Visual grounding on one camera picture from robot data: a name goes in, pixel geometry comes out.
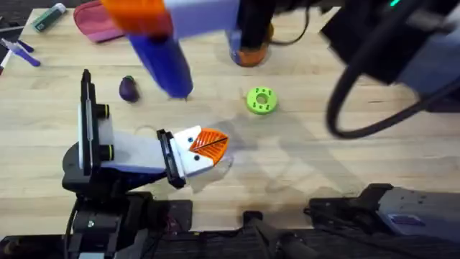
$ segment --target black mount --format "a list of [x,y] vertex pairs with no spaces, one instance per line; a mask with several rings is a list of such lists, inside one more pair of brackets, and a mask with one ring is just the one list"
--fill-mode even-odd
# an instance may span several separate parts
[[148,231],[164,232],[166,227],[169,231],[188,231],[192,224],[192,201],[155,201],[150,192],[131,191],[163,178],[175,188],[185,185],[171,153],[171,132],[163,129],[157,132],[165,157],[164,173],[152,175],[102,168],[101,161],[114,158],[113,153],[107,155],[106,146],[99,145],[98,136],[98,121],[109,118],[109,106],[96,103],[88,70],[83,72],[81,80],[80,108],[82,143],[70,147],[63,158],[63,188],[77,196],[75,216],[70,218],[73,235],[66,247],[69,257],[103,253],[104,258],[114,258],[116,254],[129,253],[129,258],[139,258]]

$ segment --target purple marker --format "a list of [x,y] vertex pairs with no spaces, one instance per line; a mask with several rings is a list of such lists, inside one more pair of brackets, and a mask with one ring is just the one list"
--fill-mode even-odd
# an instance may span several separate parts
[[27,62],[30,63],[30,65],[33,65],[34,67],[40,66],[41,63],[40,61],[34,59],[29,53],[27,53],[26,50],[24,50],[21,45],[17,43],[10,42],[5,39],[1,39],[2,45],[7,47],[10,51],[12,51],[14,54],[18,55],[21,58],[24,58]]

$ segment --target black bracket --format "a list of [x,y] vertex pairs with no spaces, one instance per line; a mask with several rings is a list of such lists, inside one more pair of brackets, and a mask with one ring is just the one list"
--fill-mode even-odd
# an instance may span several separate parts
[[163,157],[165,158],[165,173],[167,181],[175,188],[182,188],[185,185],[185,180],[179,176],[178,166],[174,159],[173,149],[171,148],[170,140],[173,137],[171,132],[166,132],[164,129],[157,131],[158,140],[161,144]]

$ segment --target pink bag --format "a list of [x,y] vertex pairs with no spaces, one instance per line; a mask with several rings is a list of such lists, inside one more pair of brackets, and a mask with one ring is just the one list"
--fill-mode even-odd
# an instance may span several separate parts
[[92,1],[75,8],[73,19],[78,29],[92,42],[103,42],[124,35],[112,22],[100,1]]

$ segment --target table surface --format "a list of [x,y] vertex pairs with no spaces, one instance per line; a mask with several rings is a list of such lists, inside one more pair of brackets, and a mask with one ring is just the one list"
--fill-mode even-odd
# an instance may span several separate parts
[[[43,9],[35,9],[34,19]],[[313,197],[355,196],[369,183],[424,191],[460,191],[460,115],[421,113],[362,140],[336,140],[325,108],[344,69],[318,31],[332,14],[313,12],[296,45],[273,47],[256,68],[233,64],[222,32],[182,41],[195,89],[187,102],[169,99],[150,78],[125,39],[91,43],[70,10],[44,34],[30,26],[21,39],[35,47],[42,66],[11,57],[0,76],[0,235],[63,233],[74,195],[61,186],[65,151],[77,140],[77,105],[84,68],[98,102],[111,105],[117,130],[155,137],[194,125],[222,130],[229,149],[218,166],[177,191],[167,181],[144,186],[158,199],[191,199],[193,229],[238,227],[246,210],[261,210],[280,227],[309,224],[303,207]],[[275,36],[296,37],[303,13],[275,20]],[[142,92],[138,104],[120,99],[125,75]],[[343,114],[345,127],[383,119],[415,101],[402,86],[362,78]],[[273,88],[278,110],[248,112],[244,95]]]

